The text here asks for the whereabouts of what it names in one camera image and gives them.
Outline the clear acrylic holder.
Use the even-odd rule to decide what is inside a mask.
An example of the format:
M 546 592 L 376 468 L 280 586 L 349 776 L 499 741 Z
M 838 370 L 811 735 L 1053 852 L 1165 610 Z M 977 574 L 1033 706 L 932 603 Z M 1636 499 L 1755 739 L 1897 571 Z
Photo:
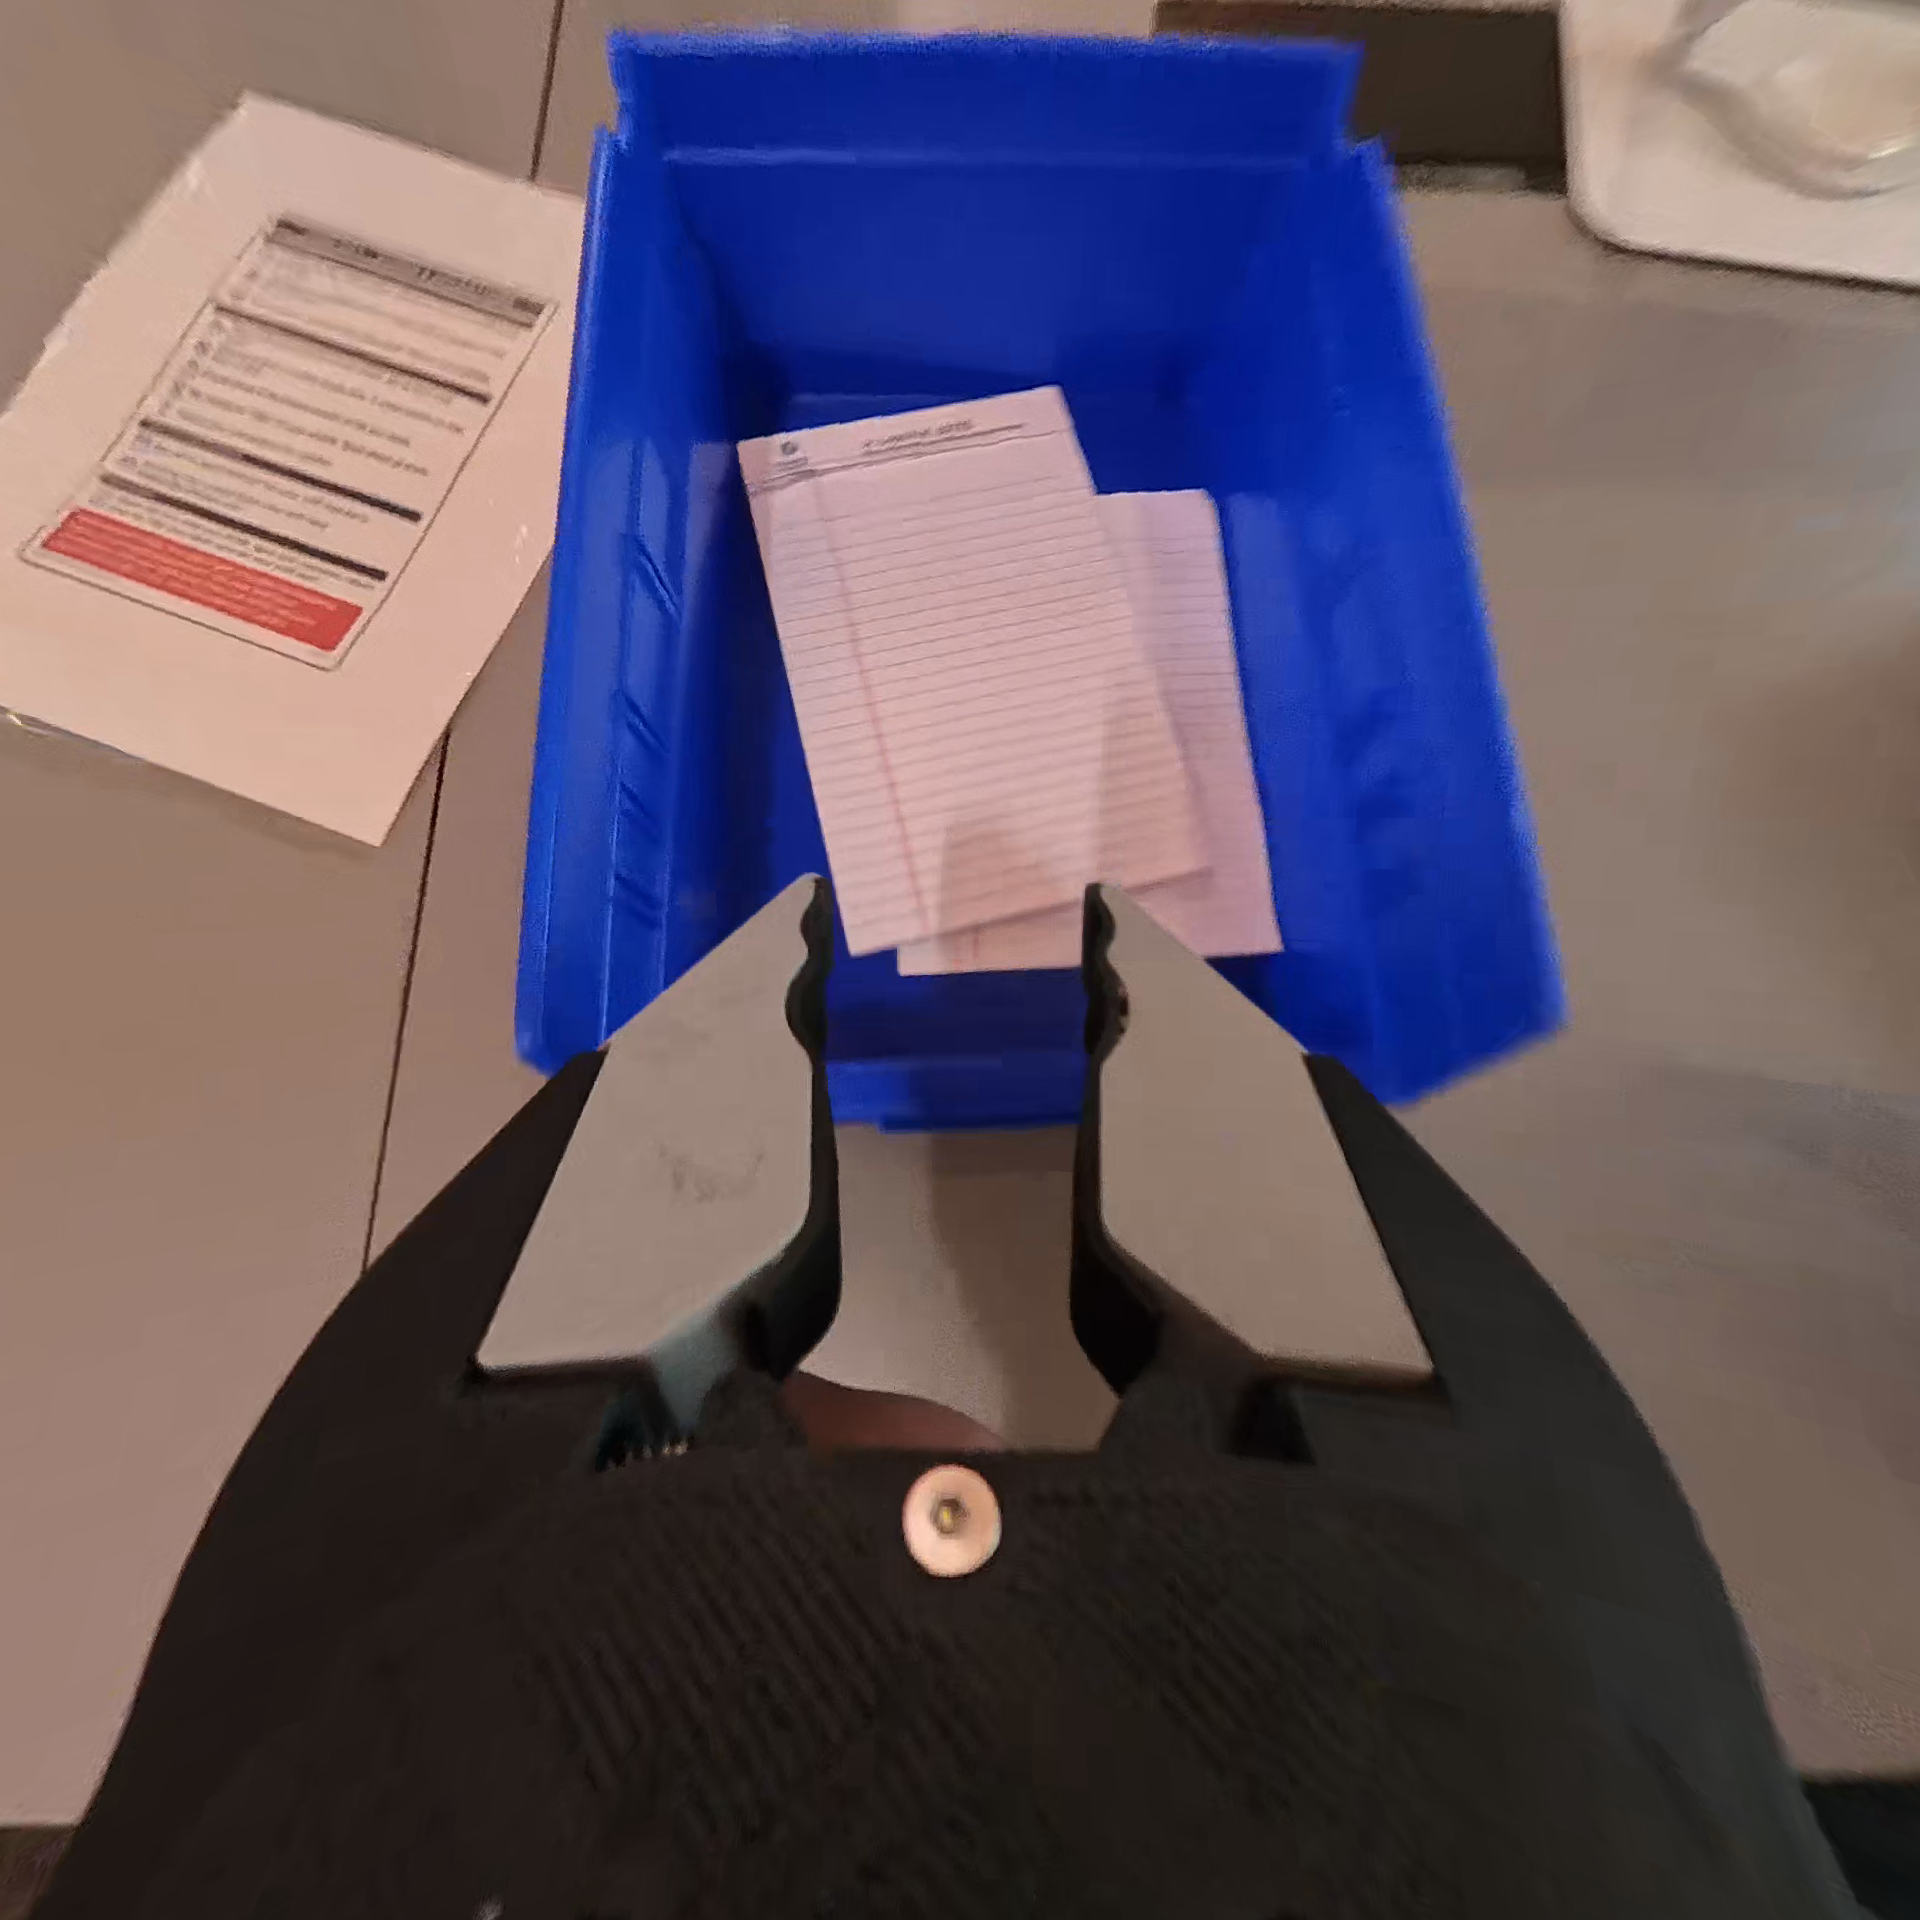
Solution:
M 1781 185 L 1916 185 L 1916 3 L 1679 3 L 1652 67 Z

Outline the white stand base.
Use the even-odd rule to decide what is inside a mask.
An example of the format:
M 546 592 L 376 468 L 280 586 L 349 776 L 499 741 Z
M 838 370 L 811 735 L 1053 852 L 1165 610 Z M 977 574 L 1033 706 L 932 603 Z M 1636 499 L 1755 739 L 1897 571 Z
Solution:
M 1571 209 L 1622 253 L 1916 292 L 1916 185 L 1813 199 L 1747 168 L 1652 67 L 1679 3 L 1562 3 Z

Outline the white lined legal pad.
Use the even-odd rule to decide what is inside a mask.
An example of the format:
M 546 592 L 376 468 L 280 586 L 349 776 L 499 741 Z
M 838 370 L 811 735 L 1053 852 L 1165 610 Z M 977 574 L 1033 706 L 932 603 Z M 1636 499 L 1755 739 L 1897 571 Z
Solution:
M 1200 874 L 1141 884 L 1135 897 L 1191 952 L 1277 952 L 1282 924 L 1211 495 L 1122 495 L 1122 532 L 1116 557 L 1203 804 L 1209 859 Z M 903 948 L 898 973 L 1078 965 L 1082 950 L 1086 908 L 1065 905 Z
M 853 957 L 1209 865 L 1065 390 L 783 429 L 738 478 Z

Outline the printed instruction sheet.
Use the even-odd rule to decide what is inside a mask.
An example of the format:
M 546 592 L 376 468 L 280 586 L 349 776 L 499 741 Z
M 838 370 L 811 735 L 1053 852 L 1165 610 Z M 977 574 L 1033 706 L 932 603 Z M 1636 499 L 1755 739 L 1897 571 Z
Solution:
M 581 247 L 242 96 L 5 407 L 5 715 L 381 846 L 548 561 Z

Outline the blue plastic bin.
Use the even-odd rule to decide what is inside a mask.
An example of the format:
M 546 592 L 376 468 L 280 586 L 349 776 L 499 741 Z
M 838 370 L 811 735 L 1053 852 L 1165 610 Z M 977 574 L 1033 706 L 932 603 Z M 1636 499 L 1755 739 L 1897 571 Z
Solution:
M 1420 288 L 1333 44 L 612 37 L 516 1048 L 601 1046 L 822 871 L 731 444 L 1056 386 L 1225 524 L 1285 948 L 1228 983 L 1382 1100 L 1566 1026 Z

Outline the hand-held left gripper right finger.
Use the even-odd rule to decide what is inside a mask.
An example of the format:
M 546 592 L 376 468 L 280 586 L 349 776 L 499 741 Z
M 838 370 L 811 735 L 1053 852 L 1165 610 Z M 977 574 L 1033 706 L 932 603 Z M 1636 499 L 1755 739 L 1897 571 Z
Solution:
M 1427 1391 L 1308 1048 L 1112 884 L 1086 895 L 1086 996 L 1068 1316 L 1106 1389 Z

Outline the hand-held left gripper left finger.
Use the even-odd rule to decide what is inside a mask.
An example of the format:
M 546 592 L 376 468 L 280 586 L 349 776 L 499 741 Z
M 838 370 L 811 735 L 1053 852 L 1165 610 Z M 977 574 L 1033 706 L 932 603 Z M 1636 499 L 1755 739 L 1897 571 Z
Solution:
M 478 1343 L 489 1379 L 792 1373 L 838 1312 L 831 877 L 648 1002 L 594 1079 Z

